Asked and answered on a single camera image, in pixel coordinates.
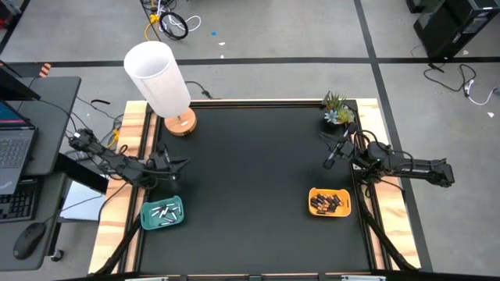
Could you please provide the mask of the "black keyboard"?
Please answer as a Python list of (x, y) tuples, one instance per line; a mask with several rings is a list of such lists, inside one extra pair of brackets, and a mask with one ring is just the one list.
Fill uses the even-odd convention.
[(39, 180), (28, 179), (20, 182), (14, 194), (0, 195), (0, 224), (32, 220), (40, 189)]

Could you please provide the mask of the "black monitor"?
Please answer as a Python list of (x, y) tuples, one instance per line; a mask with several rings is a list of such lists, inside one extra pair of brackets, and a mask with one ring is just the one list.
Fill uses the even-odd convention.
[(0, 60), (0, 99), (5, 101), (38, 101), (41, 96), (20, 81), (22, 76)]

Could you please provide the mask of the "dark grey side desk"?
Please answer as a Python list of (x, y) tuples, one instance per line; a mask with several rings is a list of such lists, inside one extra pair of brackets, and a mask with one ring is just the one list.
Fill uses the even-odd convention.
[[(24, 177), (39, 181), (37, 207), (34, 219), (0, 223), (0, 272), (37, 270), (44, 259), (55, 250), (54, 232), (57, 229), (59, 210), (63, 206), (70, 178), (66, 171), (57, 169), (59, 149), (69, 122), (67, 113), (73, 108), (81, 78), (77, 76), (23, 79), (41, 96), (39, 101), (12, 101), (37, 128), (36, 141), (23, 171)], [(24, 260), (13, 256), (16, 239), (32, 223), (45, 224), (45, 233), (34, 252)]]

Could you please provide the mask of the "white shade wooden base lamp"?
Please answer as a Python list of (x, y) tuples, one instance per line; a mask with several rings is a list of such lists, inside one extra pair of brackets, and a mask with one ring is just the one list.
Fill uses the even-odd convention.
[(185, 136), (195, 129), (191, 95), (167, 44), (146, 41), (134, 46), (126, 54), (123, 67), (172, 135)]

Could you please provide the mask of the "potted succulent plant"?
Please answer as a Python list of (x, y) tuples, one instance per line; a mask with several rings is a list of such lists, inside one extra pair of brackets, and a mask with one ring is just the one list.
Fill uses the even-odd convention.
[(347, 99), (339, 95), (338, 92), (328, 91), (323, 98), (324, 120), (330, 126), (345, 125), (353, 123), (354, 112), (346, 104)]

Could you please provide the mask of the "pale floor mat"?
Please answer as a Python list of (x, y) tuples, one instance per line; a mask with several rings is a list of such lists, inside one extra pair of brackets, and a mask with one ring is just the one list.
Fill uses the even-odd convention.
[(60, 217), (85, 221), (97, 221), (105, 195), (81, 183), (72, 181), (66, 195)]

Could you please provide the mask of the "large black equipment cabinet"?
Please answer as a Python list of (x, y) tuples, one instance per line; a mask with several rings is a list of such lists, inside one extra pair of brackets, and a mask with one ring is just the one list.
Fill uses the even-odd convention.
[(413, 24), (427, 56), (450, 59), (500, 13), (500, 0), (427, 0)]

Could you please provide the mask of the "teal plastic bin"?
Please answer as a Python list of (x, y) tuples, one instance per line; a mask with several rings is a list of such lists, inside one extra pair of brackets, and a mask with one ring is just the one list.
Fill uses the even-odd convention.
[[(167, 204), (175, 204), (175, 206), (166, 207)], [(142, 226), (142, 228), (145, 230), (161, 229), (161, 228), (168, 227), (168, 226), (174, 226), (176, 224), (183, 222), (185, 213), (183, 212), (182, 215), (180, 214), (180, 211), (179, 211), (180, 205), (183, 206), (183, 201), (177, 195), (170, 197), (170, 198), (167, 198), (167, 199), (164, 199), (164, 200), (160, 200), (160, 201), (144, 203), (141, 207), (141, 226)], [(156, 207), (161, 207), (161, 208), (159, 210), (152, 211), (152, 209), (156, 208)], [(164, 217), (160, 218), (159, 217), (160, 213), (165, 208), (168, 208), (168, 211)], [(152, 214), (154, 212), (159, 212), (159, 214), (156, 216), (152, 216)], [(172, 216), (172, 214), (171, 214), (172, 212), (175, 212), (175, 215), (177, 216), (177, 220), (175, 220), (174, 217)], [(173, 222), (167, 226), (161, 226), (160, 223), (167, 222), (164, 218), (172, 219)]]

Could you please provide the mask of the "black desk foot bar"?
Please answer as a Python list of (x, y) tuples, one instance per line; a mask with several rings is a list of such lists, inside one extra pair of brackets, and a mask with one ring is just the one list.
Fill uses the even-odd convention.
[(82, 183), (101, 194), (106, 194), (109, 181), (105, 177), (63, 154), (58, 155), (54, 171), (65, 173), (70, 179)]

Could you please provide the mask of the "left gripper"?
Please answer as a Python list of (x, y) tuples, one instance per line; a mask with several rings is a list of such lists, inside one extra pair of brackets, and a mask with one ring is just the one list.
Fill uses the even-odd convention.
[(150, 154), (153, 174), (160, 180), (176, 181), (180, 178), (180, 169), (183, 169), (190, 158), (172, 156), (165, 143), (158, 144), (156, 150)]

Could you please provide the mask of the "black computer mouse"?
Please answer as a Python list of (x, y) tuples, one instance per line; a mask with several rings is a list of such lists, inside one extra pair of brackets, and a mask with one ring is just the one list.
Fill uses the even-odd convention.
[(12, 253), (15, 259), (25, 260), (30, 257), (45, 235), (46, 225), (42, 222), (31, 223), (16, 239)]

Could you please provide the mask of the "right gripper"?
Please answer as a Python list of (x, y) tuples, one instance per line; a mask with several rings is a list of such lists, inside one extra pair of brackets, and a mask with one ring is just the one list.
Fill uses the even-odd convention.
[(348, 159), (360, 169), (367, 169), (367, 161), (362, 160), (361, 153), (355, 144), (350, 141), (350, 136), (357, 132), (357, 124), (349, 123), (342, 135), (332, 135), (320, 132), (320, 139), (328, 146), (330, 154), (323, 162), (325, 169), (331, 169), (337, 159)]

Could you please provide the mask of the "yellow plastic bin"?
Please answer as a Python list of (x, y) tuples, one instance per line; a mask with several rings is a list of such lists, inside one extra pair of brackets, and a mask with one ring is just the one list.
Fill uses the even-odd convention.
[[(321, 196), (324, 199), (324, 203), (328, 204), (327, 208), (320, 209), (320, 210), (323, 210), (323, 211), (326, 212), (325, 215), (316, 214), (316, 212), (314, 212), (312, 210), (313, 206), (310, 203), (311, 200), (314, 200), (317, 203), (322, 202), (322, 201), (318, 200), (318, 198), (316, 197), (317, 194), (321, 194)], [(339, 205), (340, 202), (337, 202), (335, 200), (335, 198), (334, 198), (334, 195), (337, 195), (341, 199), (342, 204), (344, 205), (343, 208), (336, 208), (335, 212), (327, 212), (327, 209), (330, 207), (330, 203), (324, 197), (325, 195), (329, 196), (331, 199), (334, 199), (335, 203), (337, 205)], [(317, 188), (312, 188), (309, 191), (308, 210), (309, 210), (309, 213), (311, 215), (316, 215), (316, 216), (335, 217), (335, 218), (348, 217), (351, 214), (351, 210), (352, 210), (352, 201), (351, 201), (350, 194), (345, 189), (331, 190), (331, 189), (317, 189)]]

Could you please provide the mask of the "grey laptop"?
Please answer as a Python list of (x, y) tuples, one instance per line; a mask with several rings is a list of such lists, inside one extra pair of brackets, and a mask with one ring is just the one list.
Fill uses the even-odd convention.
[(0, 195), (15, 192), (37, 132), (28, 119), (0, 100)]

